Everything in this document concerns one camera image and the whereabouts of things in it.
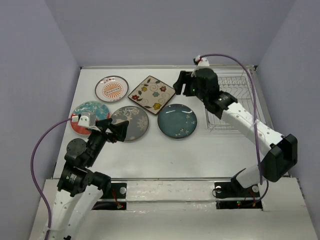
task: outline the yellow flower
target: yellow flower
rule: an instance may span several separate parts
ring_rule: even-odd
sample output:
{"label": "yellow flower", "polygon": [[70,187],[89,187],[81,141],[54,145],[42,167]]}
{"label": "yellow flower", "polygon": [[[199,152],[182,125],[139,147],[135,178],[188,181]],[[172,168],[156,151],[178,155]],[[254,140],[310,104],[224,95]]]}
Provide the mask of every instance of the yellow flower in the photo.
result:
{"label": "yellow flower", "polygon": [[155,104],[153,105],[153,108],[154,108],[154,110],[158,110],[158,109],[160,109],[161,106],[162,106],[162,105],[161,105],[160,103],[155,103]]}

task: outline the rack wire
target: rack wire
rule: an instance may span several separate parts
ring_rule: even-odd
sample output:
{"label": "rack wire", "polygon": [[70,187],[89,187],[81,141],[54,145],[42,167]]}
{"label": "rack wire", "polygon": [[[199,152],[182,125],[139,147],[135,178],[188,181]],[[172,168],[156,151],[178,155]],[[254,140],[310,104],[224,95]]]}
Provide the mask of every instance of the rack wire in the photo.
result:
{"label": "rack wire", "polygon": [[[238,102],[243,105],[243,107],[251,114],[254,113],[253,95],[251,83],[247,77],[247,74],[243,71],[242,73],[232,74],[232,76],[219,76],[218,83],[220,89],[224,92],[230,93]],[[233,126],[220,120],[212,113],[205,110],[206,123],[209,131],[226,131],[235,130]],[[257,119],[266,124],[265,118],[262,114],[261,109],[257,109]]]}

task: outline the white plate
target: white plate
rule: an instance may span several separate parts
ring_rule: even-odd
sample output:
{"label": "white plate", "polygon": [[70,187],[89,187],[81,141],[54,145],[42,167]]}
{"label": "white plate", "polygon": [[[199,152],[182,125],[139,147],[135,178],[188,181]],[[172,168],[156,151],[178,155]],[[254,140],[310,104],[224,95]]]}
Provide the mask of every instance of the white plate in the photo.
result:
{"label": "white plate", "polygon": [[115,102],[128,92],[128,82],[120,76],[107,76],[95,86],[95,95],[104,102]]}

